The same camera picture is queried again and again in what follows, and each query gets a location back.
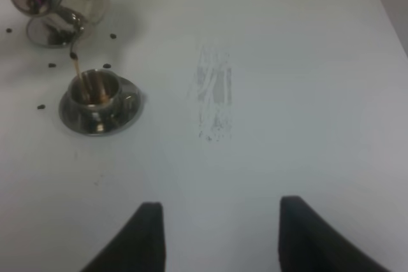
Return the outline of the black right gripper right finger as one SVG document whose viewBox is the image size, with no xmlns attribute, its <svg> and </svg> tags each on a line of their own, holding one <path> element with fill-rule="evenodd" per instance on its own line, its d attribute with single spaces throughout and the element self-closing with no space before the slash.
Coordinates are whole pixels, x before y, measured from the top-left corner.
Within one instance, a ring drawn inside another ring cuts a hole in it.
<svg viewBox="0 0 408 272">
<path fill-rule="evenodd" d="M 345 239 L 299 196 L 280 200 L 281 271 L 386 271 Z"/>
</svg>

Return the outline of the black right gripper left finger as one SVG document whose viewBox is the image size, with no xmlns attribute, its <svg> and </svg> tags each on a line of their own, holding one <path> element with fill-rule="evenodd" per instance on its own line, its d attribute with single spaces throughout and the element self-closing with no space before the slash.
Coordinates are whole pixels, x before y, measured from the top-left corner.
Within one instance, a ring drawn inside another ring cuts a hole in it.
<svg viewBox="0 0 408 272">
<path fill-rule="evenodd" d="M 161 203 L 143 203 L 83 271 L 164 271 L 166 242 Z"/>
</svg>

